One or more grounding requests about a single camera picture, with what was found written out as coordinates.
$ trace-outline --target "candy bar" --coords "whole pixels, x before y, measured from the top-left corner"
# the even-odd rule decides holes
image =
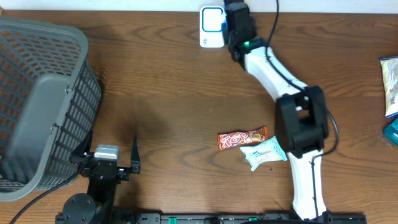
[[[238,145],[263,142],[268,139],[268,130],[267,126],[264,126],[253,131],[219,134],[217,139],[218,149],[223,150]]]

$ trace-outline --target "white wall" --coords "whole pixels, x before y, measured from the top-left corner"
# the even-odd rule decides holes
[[[254,12],[275,11],[275,0],[245,0]],[[215,0],[0,0],[3,9],[199,11]],[[282,12],[398,13],[398,0],[280,0]]]

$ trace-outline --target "gray basket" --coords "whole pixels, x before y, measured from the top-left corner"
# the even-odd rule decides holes
[[[101,88],[78,29],[0,17],[0,202],[71,176]]]

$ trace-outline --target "gray plastic basket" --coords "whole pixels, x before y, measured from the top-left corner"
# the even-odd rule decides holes
[[[0,202],[71,176],[101,88],[78,29],[0,17]]]

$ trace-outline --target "teal snack packet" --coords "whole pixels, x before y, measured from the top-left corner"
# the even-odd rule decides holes
[[[256,170],[263,162],[287,160],[286,154],[279,146],[275,136],[257,146],[243,146],[241,151],[246,155],[252,171]]]

